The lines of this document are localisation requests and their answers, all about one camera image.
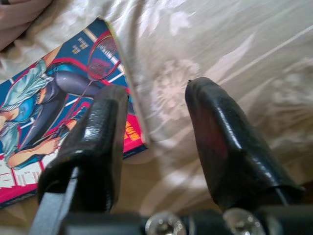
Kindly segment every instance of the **book spine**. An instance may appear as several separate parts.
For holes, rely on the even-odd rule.
[[[124,67],[125,80],[126,80],[128,88],[131,91],[131,97],[134,100],[133,105],[134,105],[135,115],[136,115],[136,118],[138,119],[138,122],[140,123],[140,128],[141,128],[141,131],[142,131],[141,137],[142,137],[142,140],[143,140],[144,144],[146,145],[143,150],[145,150],[145,149],[148,149],[148,147],[149,147],[150,139],[148,138],[149,135],[148,135],[147,127],[145,125],[141,109],[139,107],[139,99],[137,97],[137,93],[135,92],[133,79],[131,77],[131,73],[129,72],[130,70],[128,69],[128,66],[127,66],[127,63],[126,63],[126,60],[125,60],[125,55],[123,53],[123,50],[121,49],[121,45],[120,45],[120,43],[119,43],[119,41],[117,39],[117,35],[116,35],[115,31],[113,30],[113,27],[107,21],[104,21],[104,22],[108,26],[109,31],[110,31],[111,35],[113,36],[113,38],[114,38],[114,42],[116,44],[116,47],[117,47],[117,50],[118,50],[118,54],[119,54],[119,56],[121,58],[121,61],[122,61],[123,67]],[[130,156],[134,155],[135,153],[125,157],[126,154],[127,153],[124,153],[124,158],[130,157]]]
[[[140,145],[140,146],[138,146],[138,147],[136,147],[136,148],[134,148],[134,149],[132,149],[132,150],[130,150],[130,151],[124,153],[124,154],[123,154],[123,159],[129,158],[129,157],[131,157],[132,155],[135,155],[135,154],[137,154],[137,153],[140,153],[140,152],[142,152],[142,151],[144,151],[144,150],[146,150],[146,149],[148,149],[148,148],[147,148],[144,144],[142,144],[142,145]]]
[[[18,197],[14,197],[14,198],[6,201],[6,202],[0,203],[0,209],[4,208],[4,207],[7,207],[7,206],[9,206],[9,205],[11,205],[13,203],[17,203],[17,202],[19,202],[19,201],[21,201],[23,199],[28,198],[28,197],[34,196],[36,194],[36,192],[37,192],[37,190],[35,189],[33,191],[30,191],[30,192],[27,192],[25,194],[22,194],[22,195],[20,195]]]

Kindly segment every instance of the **character leg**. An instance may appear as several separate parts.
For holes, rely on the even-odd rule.
[[[90,80],[78,73],[70,71],[56,71],[52,75],[58,87],[65,93],[82,95],[94,98],[98,92],[104,87],[100,82],[92,82],[89,86]]]
[[[29,149],[30,146],[38,144],[43,135],[57,119],[64,107],[66,94],[58,92],[51,100],[42,104],[42,110],[20,146],[20,150]]]

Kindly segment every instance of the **floral pattern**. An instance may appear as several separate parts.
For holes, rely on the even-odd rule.
[[[209,77],[215,82],[219,82],[222,77],[231,69],[242,57],[250,50],[255,33],[251,34],[246,40],[244,40],[237,48],[230,53],[224,55],[218,60],[208,71],[205,72],[205,76]]]
[[[199,65],[191,60],[167,61],[153,82],[153,111],[159,111],[163,120],[179,120],[189,116],[185,103],[188,80],[195,79]]]
[[[313,143],[313,58],[304,58],[287,67],[265,89],[270,95],[256,102],[253,122],[267,138],[275,137],[270,147],[283,162],[294,155],[311,155]]]
[[[173,36],[177,35],[180,28],[189,28],[191,26],[188,17],[193,14],[188,14],[185,11],[175,12],[175,8],[181,6],[186,0],[157,0],[150,2],[146,10],[140,16],[138,23],[139,37],[147,30],[151,35],[157,28],[163,14],[170,15],[170,32]]]

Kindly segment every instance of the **chrome bolt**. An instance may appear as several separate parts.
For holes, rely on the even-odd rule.
[[[243,209],[229,209],[223,218],[234,235],[266,235],[260,221]]]
[[[170,212],[160,212],[151,216],[145,230],[147,235],[186,235],[182,221]]]

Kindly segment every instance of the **comic book cover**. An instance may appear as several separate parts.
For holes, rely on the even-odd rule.
[[[35,194],[41,172],[102,87],[121,85],[130,94],[118,51],[108,25],[96,19],[0,84],[0,208]],[[146,149],[133,98],[124,157]]]

